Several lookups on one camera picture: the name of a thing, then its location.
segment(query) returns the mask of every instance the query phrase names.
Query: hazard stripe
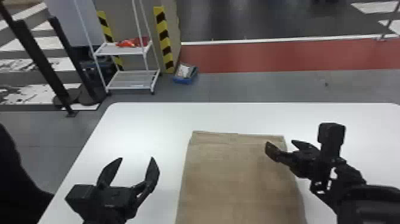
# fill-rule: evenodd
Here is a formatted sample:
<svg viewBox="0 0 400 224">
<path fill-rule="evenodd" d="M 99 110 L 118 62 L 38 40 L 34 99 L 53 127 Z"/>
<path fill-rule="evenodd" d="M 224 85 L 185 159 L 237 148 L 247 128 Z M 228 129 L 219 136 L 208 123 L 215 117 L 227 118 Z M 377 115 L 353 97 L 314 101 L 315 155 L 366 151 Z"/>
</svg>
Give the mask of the hazard stripe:
<svg viewBox="0 0 400 224">
<path fill-rule="evenodd" d="M 109 27 L 109 25 L 107 23 L 107 18 L 105 16 L 105 12 L 97 11 L 97 17 L 99 18 L 99 22 L 101 24 L 101 29 L 103 30 L 103 33 L 105 36 L 105 40 L 109 43 L 113 43 L 114 42 L 113 33 L 111 32 L 111 28 Z M 118 55 L 115 55 L 113 57 L 114 57 L 115 63 L 118 65 L 118 68 L 120 70 L 124 70 L 121 57 Z"/>
<path fill-rule="evenodd" d="M 162 60 L 167 73 L 174 72 L 174 58 L 172 55 L 172 47 L 170 35 L 168 33 L 167 18 L 165 16 L 164 7 L 154 7 L 154 17 L 157 22 L 156 29 L 160 39 L 160 47 L 162 52 Z"/>
</svg>

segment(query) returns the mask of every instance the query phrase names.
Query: red floor stripe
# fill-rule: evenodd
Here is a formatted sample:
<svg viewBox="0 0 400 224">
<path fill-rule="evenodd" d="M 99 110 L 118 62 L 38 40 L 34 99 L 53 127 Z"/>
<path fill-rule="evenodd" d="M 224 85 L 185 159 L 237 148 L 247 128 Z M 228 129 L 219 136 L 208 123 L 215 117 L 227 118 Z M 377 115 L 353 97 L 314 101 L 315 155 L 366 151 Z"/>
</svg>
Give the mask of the red floor stripe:
<svg viewBox="0 0 400 224">
<path fill-rule="evenodd" d="M 400 39 L 182 46 L 202 73 L 400 69 Z"/>
</svg>

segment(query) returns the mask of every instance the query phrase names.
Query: stanchion base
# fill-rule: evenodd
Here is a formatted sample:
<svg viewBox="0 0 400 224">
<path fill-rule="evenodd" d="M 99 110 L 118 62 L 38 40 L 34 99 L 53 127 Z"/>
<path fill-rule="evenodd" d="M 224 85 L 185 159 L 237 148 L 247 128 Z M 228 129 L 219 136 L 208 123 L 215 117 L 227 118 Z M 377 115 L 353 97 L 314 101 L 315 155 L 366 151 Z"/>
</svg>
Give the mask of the stanchion base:
<svg viewBox="0 0 400 224">
<path fill-rule="evenodd" d="M 76 117 L 77 115 L 78 115 L 78 111 L 74 111 L 74 112 L 72 112 L 71 114 L 68 113 L 68 114 L 66 115 L 66 117 Z"/>
<path fill-rule="evenodd" d="M 73 103 L 78 102 L 78 97 L 81 93 L 80 89 L 67 89 L 67 92 L 70 95 L 69 99 L 67 99 L 67 104 L 71 105 Z M 61 103 L 60 99 L 57 96 L 53 98 L 53 104 L 57 108 L 63 107 L 63 104 Z"/>
<path fill-rule="evenodd" d="M 107 97 L 107 94 L 102 87 L 93 88 L 96 93 L 96 97 L 91 97 L 83 85 L 80 86 L 79 89 L 81 90 L 81 93 L 79 95 L 78 102 L 85 106 L 99 104 Z"/>
</svg>

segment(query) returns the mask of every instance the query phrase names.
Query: brown towel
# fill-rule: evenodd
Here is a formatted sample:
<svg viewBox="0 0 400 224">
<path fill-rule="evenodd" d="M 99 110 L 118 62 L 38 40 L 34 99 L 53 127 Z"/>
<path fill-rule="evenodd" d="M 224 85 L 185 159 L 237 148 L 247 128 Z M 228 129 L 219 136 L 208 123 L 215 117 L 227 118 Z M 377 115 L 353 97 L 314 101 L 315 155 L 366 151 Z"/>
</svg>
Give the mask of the brown towel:
<svg viewBox="0 0 400 224">
<path fill-rule="evenodd" d="M 282 136 L 193 132 L 176 224 L 305 223 L 294 175 L 264 154 Z"/>
</svg>

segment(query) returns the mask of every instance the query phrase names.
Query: concrete floor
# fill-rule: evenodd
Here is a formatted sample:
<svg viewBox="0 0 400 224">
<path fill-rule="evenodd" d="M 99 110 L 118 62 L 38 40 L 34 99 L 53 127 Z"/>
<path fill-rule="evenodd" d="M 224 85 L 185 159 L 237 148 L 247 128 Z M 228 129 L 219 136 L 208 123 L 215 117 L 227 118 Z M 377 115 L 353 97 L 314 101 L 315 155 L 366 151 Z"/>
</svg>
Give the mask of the concrete floor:
<svg viewBox="0 0 400 224">
<path fill-rule="evenodd" d="M 119 92 L 98 111 L 2 112 L 23 166 L 42 189 L 56 192 L 107 107 L 115 102 L 394 102 L 400 70 L 200 74 L 191 86 L 160 78 L 156 95 Z"/>
<path fill-rule="evenodd" d="M 351 4 L 385 1 L 177 0 L 177 6 L 182 41 L 219 41 L 381 33 L 378 21 L 391 13 L 363 14 Z"/>
</svg>

